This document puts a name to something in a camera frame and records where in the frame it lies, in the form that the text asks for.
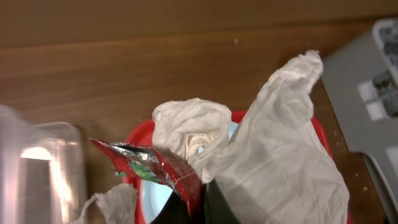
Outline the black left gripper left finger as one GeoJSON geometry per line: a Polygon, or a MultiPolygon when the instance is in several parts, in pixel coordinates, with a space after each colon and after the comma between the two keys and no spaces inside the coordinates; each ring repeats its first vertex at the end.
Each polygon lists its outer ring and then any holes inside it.
{"type": "Polygon", "coordinates": [[[185,202],[172,192],[163,209],[151,224],[189,224],[190,218],[185,202]]]}

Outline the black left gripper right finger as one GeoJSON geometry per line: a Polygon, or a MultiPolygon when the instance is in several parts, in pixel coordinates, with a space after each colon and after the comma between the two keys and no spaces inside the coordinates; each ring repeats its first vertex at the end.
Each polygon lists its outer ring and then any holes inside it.
{"type": "Polygon", "coordinates": [[[203,217],[205,224],[241,224],[216,180],[203,186],[203,217]]]}

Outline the red foil snack wrapper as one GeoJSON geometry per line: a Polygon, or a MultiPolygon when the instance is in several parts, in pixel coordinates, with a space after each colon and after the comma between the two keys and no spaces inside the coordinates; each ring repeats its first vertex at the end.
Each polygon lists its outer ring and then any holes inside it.
{"type": "Polygon", "coordinates": [[[188,223],[203,222],[202,182],[188,162],[166,149],[128,143],[108,143],[90,139],[112,162],[120,176],[170,187],[183,202],[188,223]]]}

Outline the white paper napkin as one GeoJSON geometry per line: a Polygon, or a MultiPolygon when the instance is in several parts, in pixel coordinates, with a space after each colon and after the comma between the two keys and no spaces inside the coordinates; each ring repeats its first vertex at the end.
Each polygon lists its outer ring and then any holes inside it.
{"type": "Polygon", "coordinates": [[[290,59],[263,85],[229,139],[231,110],[200,98],[154,110],[152,146],[216,180],[241,223],[346,223],[349,192],[312,124],[319,53],[290,59]]]}

